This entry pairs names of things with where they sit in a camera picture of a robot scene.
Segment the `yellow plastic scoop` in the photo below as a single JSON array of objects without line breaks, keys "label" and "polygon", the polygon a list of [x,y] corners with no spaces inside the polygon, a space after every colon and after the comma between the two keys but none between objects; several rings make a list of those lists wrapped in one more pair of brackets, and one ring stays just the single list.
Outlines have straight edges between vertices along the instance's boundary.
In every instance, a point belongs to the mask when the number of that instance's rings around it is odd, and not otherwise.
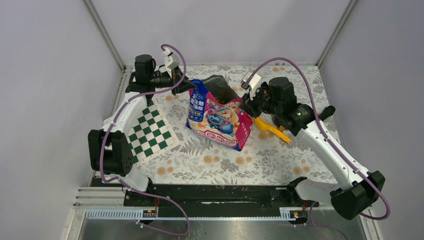
[{"label": "yellow plastic scoop", "polygon": [[284,130],[285,130],[284,127],[282,126],[275,127],[267,123],[260,117],[253,118],[252,120],[260,131],[271,132],[272,134],[276,135],[287,144],[291,142],[291,139],[284,133]]}]

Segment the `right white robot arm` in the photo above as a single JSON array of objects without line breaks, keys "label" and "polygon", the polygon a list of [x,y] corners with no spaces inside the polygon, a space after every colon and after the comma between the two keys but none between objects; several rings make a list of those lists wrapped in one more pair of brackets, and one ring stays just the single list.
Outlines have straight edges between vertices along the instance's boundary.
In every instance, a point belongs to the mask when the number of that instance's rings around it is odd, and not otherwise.
[{"label": "right white robot arm", "polygon": [[340,216],[352,220],[378,200],[378,192],[386,181],[384,175],[361,165],[323,125],[323,120],[334,113],[333,106],[328,106],[323,115],[315,116],[312,107],[297,101],[294,85],[286,77],[275,77],[269,82],[243,81],[242,87],[246,90],[240,106],[243,110],[255,119],[261,114],[271,115],[273,124],[290,131],[308,146],[336,180],[330,184],[297,178],[286,193],[291,205],[316,201],[332,205]]}]

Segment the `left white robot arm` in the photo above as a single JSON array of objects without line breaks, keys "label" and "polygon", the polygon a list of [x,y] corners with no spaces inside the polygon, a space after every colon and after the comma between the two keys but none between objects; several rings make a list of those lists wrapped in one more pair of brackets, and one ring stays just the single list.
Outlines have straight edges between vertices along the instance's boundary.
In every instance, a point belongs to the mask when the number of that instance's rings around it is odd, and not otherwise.
[{"label": "left white robot arm", "polygon": [[128,138],[134,121],[155,93],[170,88],[176,95],[194,88],[179,68],[179,60],[174,52],[165,52],[164,64],[157,67],[151,55],[136,56],[123,101],[101,129],[92,129],[87,136],[90,165],[100,172],[102,182],[120,181],[130,191],[137,191],[135,197],[144,206],[154,202],[155,192],[148,187],[148,177],[132,170],[134,155]]}]

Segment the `pink blue pet food bag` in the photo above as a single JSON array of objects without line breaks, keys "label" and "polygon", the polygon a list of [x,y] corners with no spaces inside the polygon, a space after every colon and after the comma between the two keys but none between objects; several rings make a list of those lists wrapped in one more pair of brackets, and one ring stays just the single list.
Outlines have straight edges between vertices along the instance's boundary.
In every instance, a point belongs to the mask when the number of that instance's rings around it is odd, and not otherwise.
[{"label": "pink blue pet food bag", "polygon": [[207,139],[241,151],[251,133],[252,118],[240,108],[241,97],[221,75],[193,79],[185,126]]}]

